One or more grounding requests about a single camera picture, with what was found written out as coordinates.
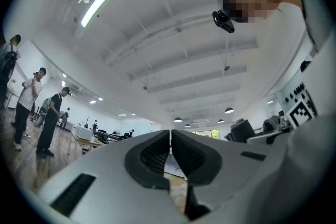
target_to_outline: black shoe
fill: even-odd
[[[46,158],[47,158],[47,155],[44,154],[43,151],[42,151],[42,152],[37,151],[37,152],[36,152],[36,157],[41,158],[41,159],[46,159]]]
[[[44,150],[44,154],[50,157],[54,157],[54,153],[52,153],[50,150]]]

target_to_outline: rectangular light fixture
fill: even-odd
[[[82,27],[86,27],[90,22],[91,18],[97,12],[98,8],[105,2],[106,0],[95,0],[92,5],[89,7],[88,11],[85,13],[80,24]]]

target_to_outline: window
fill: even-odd
[[[209,131],[200,131],[200,132],[193,132],[194,134],[199,134],[202,136],[208,136],[214,139],[221,139],[221,131],[219,129],[209,130]]]

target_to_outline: black rectangular slot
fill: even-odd
[[[261,162],[266,158],[266,155],[264,154],[254,153],[251,151],[243,151],[241,153],[241,156],[251,158],[251,159],[256,159],[257,161],[261,161]]]
[[[51,207],[69,217],[95,179],[94,176],[80,174],[51,204]]]

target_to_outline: white t-shirt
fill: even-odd
[[[32,80],[33,80],[33,78],[31,78],[31,79],[29,79],[28,81],[25,82],[26,90],[24,91],[24,93],[22,94],[22,96],[19,100],[19,103],[21,105],[23,105],[29,111],[33,107],[33,104],[36,100],[36,97],[33,96],[33,90],[32,90],[32,85],[31,85]],[[37,95],[39,95],[41,90],[42,90],[42,83],[41,82],[35,81],[35,90],[37,92]]]

